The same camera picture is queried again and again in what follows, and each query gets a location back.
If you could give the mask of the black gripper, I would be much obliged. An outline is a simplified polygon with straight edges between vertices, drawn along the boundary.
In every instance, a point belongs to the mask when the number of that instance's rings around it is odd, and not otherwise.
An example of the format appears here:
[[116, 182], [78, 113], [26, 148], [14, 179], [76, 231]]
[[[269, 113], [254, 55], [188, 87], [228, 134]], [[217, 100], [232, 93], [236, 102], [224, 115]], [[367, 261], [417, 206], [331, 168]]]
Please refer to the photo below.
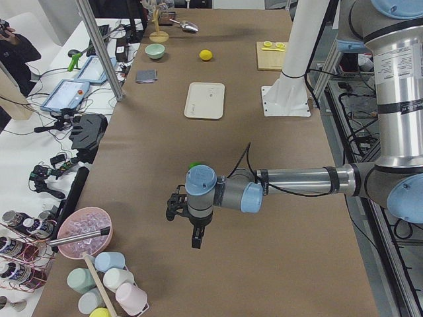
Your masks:
[[197, 218], [197, 217], [190, 217], [190, 223], [193, 226], [193, 234], [192, 234], [192, 248], [200, 249], [202, 245], [202, 237], [205, 232], [205, 228], [208, 225], [208, 218]]

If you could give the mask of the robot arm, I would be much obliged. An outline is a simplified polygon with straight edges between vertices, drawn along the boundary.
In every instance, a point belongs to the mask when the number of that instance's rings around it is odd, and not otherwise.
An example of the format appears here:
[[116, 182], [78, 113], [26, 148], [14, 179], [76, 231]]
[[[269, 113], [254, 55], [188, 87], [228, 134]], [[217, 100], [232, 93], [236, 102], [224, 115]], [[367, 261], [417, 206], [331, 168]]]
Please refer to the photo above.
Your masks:
[[341, 1], [336, 43], [340, 52], [373, 56], [379, 158], [317, 169], [234, 169], [228, 176], [195, 166], [183, 202], [193, 248], [201, 246], [214, 207], [256, 213], [276, 192], [365, 197], [399, 219], [422, 222], [422, 2]]

